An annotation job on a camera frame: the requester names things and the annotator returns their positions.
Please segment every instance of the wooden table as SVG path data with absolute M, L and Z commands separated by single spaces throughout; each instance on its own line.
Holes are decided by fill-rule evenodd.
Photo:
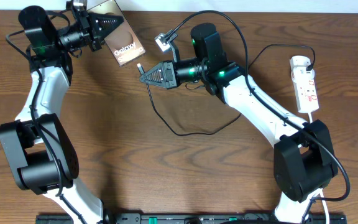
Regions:
M 13 121 L 30 90 L 28 63 L 4 40 L 21 29 L 18 11 L 0 11 L 0 124 Z M 107 48 L 84 49 L 73 59 L 74 76 L 60 120 L 80 161 L 80 177 L 113 211 L 234 213 L 273 210 L 280 190 L 273 178 L 273 150 L 244 117 L 214 136 L 177 137 L 155 115 L 137 63 L 150 69 L 163 55 L 154 37 L 190 13 L 126 12 L 147 54 L 119 68 Z M 358 223 L 358 15 L 229 13 L 242 29 L 250 59 L 272 43 L 307 44 L 316 50 L 320 110 L 313 113 L 331 132 L 335 153 L 351 178 L 343 202 L 328 202 Z M 192 19 L 178 32 L 183 58 L 192 57 L 190 30 L 213 22 L 230 59 L 244 64 L 244 49 L 232 25 L 216 15 Z M 22 49 L 29 43 L 13 38 Z M 270 49 L 250 70 L 259 86 L 296 112 L 288 59 L 305 49 Z M 152 88 L 157 109 L 179 133 L 213 131 L 237 112 L 204 90 Z M 339 196 L 339 174 L 324 191 Z M 41 213 L 62 213 L 54 202 L 15 185 L 0 145 L 0 223 L 34 223 Z M 321 212 L 317 203 L 313 211 Z

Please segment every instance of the white arm segment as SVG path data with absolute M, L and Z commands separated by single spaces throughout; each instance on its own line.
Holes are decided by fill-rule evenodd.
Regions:
M 55 113 L 60 117 L 60 108 L 62 107 L 63 98 L 70 86 L 65 71 L 62 68 L 47 67 L 40 68 L 44 82 L 42 82 L 37 102 L 35 104 L 35 117 L 39 118 L 43 114 Z M 31 74 L 32 86 L 23 107 L 23 110 L 16 116 L 15 121 L 29 121 L 31 120 L 30 105 L 39 83 L 39 76 L 37 71 Z M 36 139 L 35 144 L 43 143 L 42 139 Z
M 251 76 L 249 76 L 248 79 L 251 87 L 255 88 L 256 94 L 258 94 L 261 99 L 283 116 L 288 117 L 290 121 L 303 128 L 303 123 L 306 122 L 304 119 L 295 116 L 280 106 L 256 85 Z M 283 134 L 291 136 L 298 132 L 295 128 L 284 125 L 284 122 L 280 120 L 280 118 L 275 116 L 250 94 L 244 76 L 232 80 L 228 87 L 223 88 L 223 94 L 226 103 L 242 113 L 267 138 L 272 147 L 280 141 L 280 137 Z M 294 202 L 282 193 L 280 203 L 275 209 L 275 216 L 281 222 L 301 223 L 302 216 L 305 214 L 310 198 L 314 196 L 318 190 L 310 193 L 308 199 L 302 203 Z
M 251 76 L 248 76 L 248 79 L 251 87 L 255 88 L 256 94 L 261 99 L 284 117 L 288 117 L 290 121 L 303 128 L 302 124 L 306 122 L 304 119 L 290 113 L 271 99 L 256 85 Z M 272 146 L 280 141 L 283 134 L 291 136 L 297 132 L 295 128 L 284 124 L 284 121 L 269 111 L 253 95 L 250 95 L 244 76 L 233 79 L 228 87 L 223 88 L 223 94 L 226 103 L 242 113 L 267 138 Z
M 54 200 L 64 211 L 71 216 L 74 224 L 82 224 L 78 215 L 72 212 L 66 205 L 66 203 L 59 197 L 56 197 L 58 189 L 49 190 L 45 197 Z M 102 201 L 95 197 L 86 188 L 85 184 L 80 178 L 74 180 L 74 184 L 71 188 L 63 188 L 62 196 L 66 201 L 74 208 L 84 219 L 86 223 L 99 223 L 103 221 L 103 204 Z

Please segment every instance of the white cord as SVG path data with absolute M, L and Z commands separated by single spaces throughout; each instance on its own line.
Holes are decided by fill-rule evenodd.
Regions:
M 309 112 L 308 115 L 309 115 L 309 122 L 312 123 L 312 122 L 313 122 L 313 118 L 311 117 L 311 112 Z
M 323 189 L 321 189 L 320 191 L 320 196 L 324 197 Z M 323 203 L 324 213 L 326 214 L 326 224 L 329 224 L 329 213 L 328 213 L 327 202 L 325 200 L 322 200 L 321 203 Z

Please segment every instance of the brown wood surface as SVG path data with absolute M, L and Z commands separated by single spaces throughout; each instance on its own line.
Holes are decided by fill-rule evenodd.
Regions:
M 0 124 L 13 121 L 30 89 L 28 63 L 4 40 L 21 29 L 18 11 L 0 11 Z M 155 115 L 136 63 L 150 69 L 163 55 L 154 37 L 174 28 L 190 13 L 126 12 L 147 54 L 119 68 L 110 51 L 84 49 L 73 59 L 74 76 L 61 122 L 80 161 L 80 177 L 114 211 L 145 213 L 233 213 L 273 210 L 280 190 L 273 178 L 273 150 L 244 117 L 214 136 L 173 135 Z M 358 223 L 358 14 L 229 13 L 242 29 L 250 59 L 272 43 L 308 44 L 316 50 L 320 110 L 313 114 L 329 127 L 335 153 L 351 179 L 346 201 L 331 203 Z M 244 64 L 244 50 L 232 25 L 216 15 L 192 19 L 178 32 L 183 58 L 192 57 L 190 29 L 213 22 L 230 59 Z M 28 44 L 14 37 L 21 48 Z M 296 112 L 288 59 L 304 49 L 270 49 L 252 67 L 259 86 Z M 162 116 L 180 133 L 212 131 L 237 112 L 204 90 L 152 88 Z M 339 174 L 325 190 L 339 196 Z M 0 223 L 34 223 L 40 213 L 62 213 L 57 205 L 15 185 L 0 145 Z M 313 211 L 321 212 L 320 203 Z

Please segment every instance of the white power strip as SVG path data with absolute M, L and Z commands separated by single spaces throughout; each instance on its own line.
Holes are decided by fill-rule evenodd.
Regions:
M 306 70 L 310 63 L 308 57 L 300 55 L 294 56 L 290 60 L 291 78 L 299 113 L 311 113 L 319 108 L 316 85 L 314 84 L 314 69 Z

